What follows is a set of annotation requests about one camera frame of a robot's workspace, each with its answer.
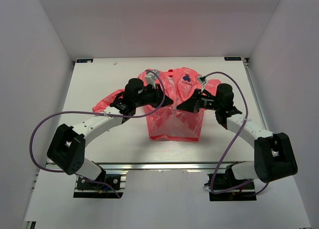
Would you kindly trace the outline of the pink bear print jacket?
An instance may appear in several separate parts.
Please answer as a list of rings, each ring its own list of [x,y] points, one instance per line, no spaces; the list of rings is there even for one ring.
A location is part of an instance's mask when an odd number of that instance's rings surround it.
[[[159,109],[146,117],[149,138],[154,141],[197,142],[204,118],[204,109],[198,113],[177,110],[176,106],[191,97],[194,90],[201,88],[197,80],[199,73],[182,67],[160,72],[166,96],[173,104]]]

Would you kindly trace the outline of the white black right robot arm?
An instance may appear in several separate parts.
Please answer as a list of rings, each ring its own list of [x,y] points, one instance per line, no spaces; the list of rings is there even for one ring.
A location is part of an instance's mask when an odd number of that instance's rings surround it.
[[[219,125],[236,133],[254,150],[253,161],[235,163],[227,167],[225,182],[237,188],[244,180],[259,179],[269,183],[293,176],[298,167],[290,139],[285,133],[273,133],[249,121],[233,104],[234,93],[229,84],[219,84],[215,95],[196,89],[178,110],[198,113],[201,109],[213,110]]]

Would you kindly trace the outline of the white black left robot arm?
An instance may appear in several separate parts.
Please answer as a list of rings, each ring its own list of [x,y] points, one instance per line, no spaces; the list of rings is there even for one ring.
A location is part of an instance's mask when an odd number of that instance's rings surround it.
[[[149,105],[152,108],[162,108],[172,104],[173,100],[159,84],[144,85],[140,79],[130,79],[124,91],[115,96],[101,116],[94,116],[73,126],[60,125],[47,156],[66,174],[87,178],[93,188],[99,189],[105,184],[106,172],[85,158],[88,144],[110,129],[124,124],[135,115],[138,107]]]

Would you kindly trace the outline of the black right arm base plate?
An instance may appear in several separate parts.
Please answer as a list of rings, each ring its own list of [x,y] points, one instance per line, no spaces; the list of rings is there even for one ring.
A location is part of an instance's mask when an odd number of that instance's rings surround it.
[[[213,174],[208,174],[208,181],[203,185],[205,189],[208,189],[209,200],[211,202],[243,202],[243,201],[256,201],[255,184],[250,181],[248,184],[241,186],[246,180],[235,180],[231,176],[227,176],[226,173],[216,174],[213,191],[211,191],[211,180]]]

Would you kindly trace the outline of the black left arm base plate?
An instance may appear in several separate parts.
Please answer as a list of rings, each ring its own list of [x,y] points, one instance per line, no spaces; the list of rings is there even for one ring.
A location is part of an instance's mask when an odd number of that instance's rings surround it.
[[[83,199],[120,199],[126,186],[125,173],[105,175],[104,182],[92,183],[83,177],[77,177],[73,198]]]

